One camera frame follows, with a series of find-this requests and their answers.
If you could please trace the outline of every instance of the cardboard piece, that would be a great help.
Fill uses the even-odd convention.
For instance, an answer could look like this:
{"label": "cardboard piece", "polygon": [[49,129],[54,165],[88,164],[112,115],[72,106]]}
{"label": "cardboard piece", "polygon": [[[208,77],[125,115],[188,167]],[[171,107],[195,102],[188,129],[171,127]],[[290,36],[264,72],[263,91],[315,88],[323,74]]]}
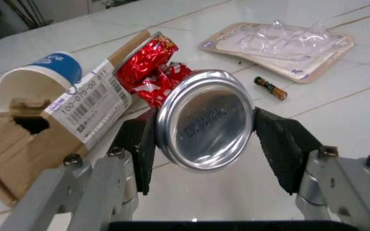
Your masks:
{"label": "cardboard piece", "polygon": [[[149,37],[148,31],[140,32],[108,57],[109,62],[106,62],[117,67],[132,50]],[[58,167],[68,154],[86,155],[88,152],[87,145],[52,115],[45,111],[40,115],[35,113],[36,110],[43,109],[41,103],[46,102],[16,102],[13,104],[14,115],[0,113],[0,199],[8,206],[13,206],[25,195],[44,169]],[[29,131],[35,127],[39,130]]]}
{"label": "cardboard piece", "polygon": [[304,61],[287,61],[217,49],[216,46],[218,42],[226,39],[235,30],[241,28],[242,26],[259,26],[259,25],[261,24],[254,23],[232,24],[227,28],[207,38],[198,46],[198,49],[203,51],[211,51],[238,56],[249,61],[252,61],[256,64],[259,64],[294,82],[307,84],[317,80],[325,71],[328,70],[329,67],[331,67],[336,61],[338,61],[354,45],[353,39],[349,35],[334,33],[335,35],[338,36],[345,36],[345,38],[341,42],[341,45],[343,46],[340,49],[334,50],[332,52],[325,52],[319,56],[310,57],[309,59]]}

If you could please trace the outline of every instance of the barcode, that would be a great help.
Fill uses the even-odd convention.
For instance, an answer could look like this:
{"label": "barcode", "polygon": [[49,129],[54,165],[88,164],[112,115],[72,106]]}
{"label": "barcode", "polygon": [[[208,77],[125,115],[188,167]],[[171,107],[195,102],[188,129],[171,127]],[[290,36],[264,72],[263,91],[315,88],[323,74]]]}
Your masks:
{"label": "barcode", "polygon": [[83,104],[81,104],[77,108],[75,108],[70,116],[75,123],[78,123],[87,112],[88,109]]}
{"label": "barcode", "polygon": [[128,107],[128,97],[125,94],[125,92],[122,90],[122,87],[117,81],[117,79],[112,76],[109,79],[109,81],[110,81],[110,84],[114,87],[114,90],[118,93],[119,97],[122,99],[124,107]]}
{"label": "barcode", "polygon": [[106,92],[106,87],[101,83],[86,99],[72,111],[70,114],[70,121],[75,125],[81,121],[83,116],[88,112],[88,108],[91,109],[95,106],[96,102],[102,98],[102,95]]}

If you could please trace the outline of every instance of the gray metal arm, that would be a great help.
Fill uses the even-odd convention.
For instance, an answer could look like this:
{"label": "gray metal arm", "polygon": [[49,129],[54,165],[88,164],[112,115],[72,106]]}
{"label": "gray metal arm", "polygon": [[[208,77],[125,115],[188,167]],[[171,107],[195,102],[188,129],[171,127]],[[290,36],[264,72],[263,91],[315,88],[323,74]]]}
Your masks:
{"label": "gray metal arm", "polygon": [[332,147],[310,153],[296,205],[305,219],[330,219],[370,231],[370,156],[341,158]]}
{"label": "gray metal arm", "polygon": [[56,213],[71,212],[68,230],[107,230],[131,220],[138,207],[132,156],[121,149],[96,162],[73,155],[65,166],[43,171],[0,231],[46,230]]}

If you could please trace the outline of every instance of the torn cardboard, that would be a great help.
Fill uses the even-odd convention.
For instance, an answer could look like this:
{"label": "torn cardboard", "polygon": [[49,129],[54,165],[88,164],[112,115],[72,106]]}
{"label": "torn cardboard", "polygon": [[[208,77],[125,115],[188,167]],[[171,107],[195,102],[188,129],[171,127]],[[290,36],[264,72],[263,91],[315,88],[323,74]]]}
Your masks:
{"label": "torn cardboard", "polygon": [[[38,109],[35,105],[34,107],[29,105],[29,103],[28,106],[31,106],[32,110],[22,111],[22,116],[21,106],[27,103],[16,107],[14,115],[0,113],[0,199],[5,204],[13,206],[17,200],[24,196],[30,185],[44,169],[58,167],[68,154],[85,155],[121,116],[133,99],[128,99],[127,104],[124,100],[124,97],[128,97],[126,91],[117,89],[117,83],[112,81],[110,76],[113,75],[113,69],[118,67],[131,51],[149,37],[149,32],[140,32],[108,57],[92,73],[87,74],[80,83],[71,87],[50,104],[40,115],[35,115],[35,110]],[[92,86],[93,82],[91,80],[93,79],[95,79],[95,86]],[[75,94],[74,90],[81,92],[81,94]],[[119,97],[120,100],[113,103],[119,103],[121,106],[115,107],[112,105],[113,103],[106,102],[106,100],[109,100],[109,95],[113,96],[113,99]],[[69,109],[66,111],[68,115],[85,113],[84,115],[79,114],[78,120],[74,120],[74,123],[81,123],[82,121],[90,123],[91,130],[85,132],[83,137],[76,133],[75,128],[78,124],[74,125],[70,122],[69,118],[71,116],[61,115],[61,110],[66,110],[65,107],[69,106],[69,103],[74,105],[72,108],[66,108]],[[85,112],[85,109],[88,110],[88,108],[83,109],[88,105],[91,106],[89,108],[90,114]],[[102,112],[100,116],[98,116],[98,113],[92,113],[95,110],[99,111],[98,109],[105,110],[105,112]],[[92,118],[95,117],[95,120],[89,120],[87,115]],[[41,129],[37,132],[29,131],[29,128],[35,126],[39,126]]]}

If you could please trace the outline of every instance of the silver can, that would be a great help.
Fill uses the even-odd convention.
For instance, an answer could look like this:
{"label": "silver can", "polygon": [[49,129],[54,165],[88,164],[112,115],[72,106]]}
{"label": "silver can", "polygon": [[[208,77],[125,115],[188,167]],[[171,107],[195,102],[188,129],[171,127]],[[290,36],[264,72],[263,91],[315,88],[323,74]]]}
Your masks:
{"label": "silver can", "polygon": [[248,93],[230,73],[193,72],[167,97],[157,119],[156,138],[174,163],[199,172],[234,162],[252,133]]}

